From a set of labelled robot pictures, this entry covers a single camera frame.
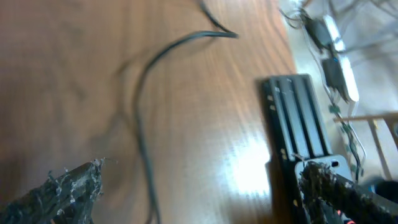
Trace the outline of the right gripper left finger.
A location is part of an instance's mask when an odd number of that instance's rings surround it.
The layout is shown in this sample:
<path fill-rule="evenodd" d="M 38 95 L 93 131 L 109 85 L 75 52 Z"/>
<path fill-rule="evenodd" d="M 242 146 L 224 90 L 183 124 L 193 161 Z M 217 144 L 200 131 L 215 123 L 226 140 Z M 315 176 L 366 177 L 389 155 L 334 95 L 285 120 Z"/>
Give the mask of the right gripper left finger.
<path fill-rule="evenodd" d="M 1 210 L 1 223 L 93 223 L 102 192 L 104 159 L 95 159 L 47 180 Z"/>

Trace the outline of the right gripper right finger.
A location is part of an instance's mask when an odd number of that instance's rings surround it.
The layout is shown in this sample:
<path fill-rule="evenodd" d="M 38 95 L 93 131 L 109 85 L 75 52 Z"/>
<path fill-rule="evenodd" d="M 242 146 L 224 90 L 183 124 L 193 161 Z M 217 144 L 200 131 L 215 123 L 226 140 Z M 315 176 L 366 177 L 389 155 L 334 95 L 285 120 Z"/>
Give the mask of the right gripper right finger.
<path fill-rule="evenodd" d="M 308 161 L 298 186 L 312 223 L 328 222 L 323 204 L 355 223 L 397 223 L 396 203 L 333 172 L 324 163 Z"/>

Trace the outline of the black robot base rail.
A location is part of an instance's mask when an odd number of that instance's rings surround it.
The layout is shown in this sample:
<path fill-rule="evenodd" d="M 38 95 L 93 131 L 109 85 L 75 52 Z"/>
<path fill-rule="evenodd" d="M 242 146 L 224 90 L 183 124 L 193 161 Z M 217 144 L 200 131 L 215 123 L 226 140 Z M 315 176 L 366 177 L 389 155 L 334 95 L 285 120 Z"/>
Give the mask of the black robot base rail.
<path fill-rule="evenodd" d="M 264 116 L 272 134 L 294 223 L 310 223 L 299 188 L 309 161 L 326 164 L 351 180 L 349 165 L 332 152 L 310 75 L 278 75 L 258 81 Z"/>

